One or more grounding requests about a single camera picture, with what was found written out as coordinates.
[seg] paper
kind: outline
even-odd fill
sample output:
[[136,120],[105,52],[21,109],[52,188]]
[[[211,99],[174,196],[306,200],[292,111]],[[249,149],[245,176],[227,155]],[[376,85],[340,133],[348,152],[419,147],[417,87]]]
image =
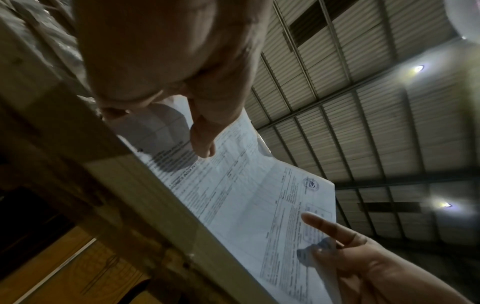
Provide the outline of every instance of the paper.
[[279,303],[341,303],[335,271],[311,257],[329,240],[300,218],[336,221],[334,185],[273,158],[245,111],[209,159],[192,150],[192,123],[175,96],[111,127]]

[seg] printed document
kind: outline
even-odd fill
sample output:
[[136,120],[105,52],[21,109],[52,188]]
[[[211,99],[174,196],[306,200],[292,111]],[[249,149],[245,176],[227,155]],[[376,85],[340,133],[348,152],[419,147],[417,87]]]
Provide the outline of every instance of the printed document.
[[334,185],[273,158],[245,111],[209,159],[192,150],[192,124],[187,99],[174,96],[111,127],[279,303],[340,304],[335,270],[311,256],[335,243],[300,218],[336,221]]

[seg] light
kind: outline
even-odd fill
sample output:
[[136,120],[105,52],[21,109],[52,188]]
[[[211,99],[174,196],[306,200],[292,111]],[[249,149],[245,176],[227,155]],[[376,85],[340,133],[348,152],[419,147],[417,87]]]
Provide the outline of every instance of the light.
[[415,73],[419,73],[419,72],[421,72],[424,68],[425,68],[424,65],[416,66],[416,67],[413,68],[413,71],[414,71]]
[[441,208],[450,208],[450,207],[452,206],[452,204],[449,204],[449,203],[447,203],[447,202],[440,202],[440,203],[439,203],[439,206],[440,206]]

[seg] ceiling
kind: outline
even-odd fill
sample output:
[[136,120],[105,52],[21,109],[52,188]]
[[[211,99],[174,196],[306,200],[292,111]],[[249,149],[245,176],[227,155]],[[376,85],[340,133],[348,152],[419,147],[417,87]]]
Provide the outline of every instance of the ceiling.
[[475,50],[442,0],[277,0],[245,108],[276,158],[336,184],[339,223],[476,246]]

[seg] round stamp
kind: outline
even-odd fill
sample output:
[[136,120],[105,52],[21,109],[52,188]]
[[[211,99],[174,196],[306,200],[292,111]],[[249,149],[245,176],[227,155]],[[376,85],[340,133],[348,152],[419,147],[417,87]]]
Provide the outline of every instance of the round stamp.
[[309,178],[309,177],[306,177],[303,180],[303,185],[311,191],[318,191],[320,189],[319,182],[317,182],[313,178]]

